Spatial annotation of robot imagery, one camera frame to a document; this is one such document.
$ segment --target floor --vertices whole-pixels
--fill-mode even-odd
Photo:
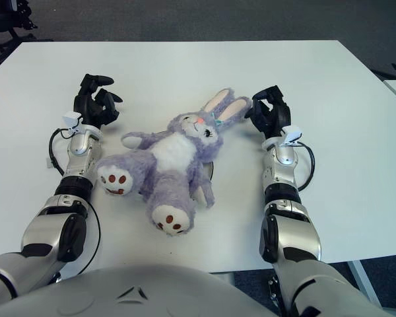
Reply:
[[[55,41],[340,40],[396,75],[396,0],[31,0],[37,38]],[[20,35],[26,31],[18,30]],[[0,34],[0,43],[9,39]],[[364,260],[381,303],[396,308],[396,256]],[[354,283],[347,264],[334,265]],[[267,307],[270,271],[236,272]]]

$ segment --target purple stuffed bunny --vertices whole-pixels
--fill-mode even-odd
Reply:
[[[98,181],[114,195],[139,192],[158,229],[177,236],[189,232],[195,216],[191,197],[207,207],[215,199],[203,163],[214,160],[223,144],[219,133],[242,120],[251,103],[226,88],[202,110],[181,114],[161,133],[130,132],[121,141],[129,152],[97,164]]]

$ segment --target chair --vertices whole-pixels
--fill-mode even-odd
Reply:
[[[0,0],[0,32],[9,32],[12,39],[0,44],[0,64],[23,42],[52,42],[53,40],[37,40],[29,33],[18,36],[14,28],[32,30],[37,26],[29,19],[32,11],[26,0]]]

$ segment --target paw pad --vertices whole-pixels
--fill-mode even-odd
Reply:
[[[157,228],[171,236],[177,236],[187,230],[190,220],[186,212],[169,205],[158,206],[152,213]]]
[[[101,186],[114,195],[128,194],[133,185],[133,179],[127,170],[116,166],[102,166],[98,169]]]

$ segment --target bunny ear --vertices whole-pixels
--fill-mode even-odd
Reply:
[[[251,101],[248,98],[239,97],[235,99],[217,118],[217,121],[220,122],[219,129],[226,129],[232,124],[241,121],[250,108]]]
[[[220,90],[207,104],[203,107],[203,111],[213,113],[218,117],[220,113],[233,101],[233,90],[225,88]]]

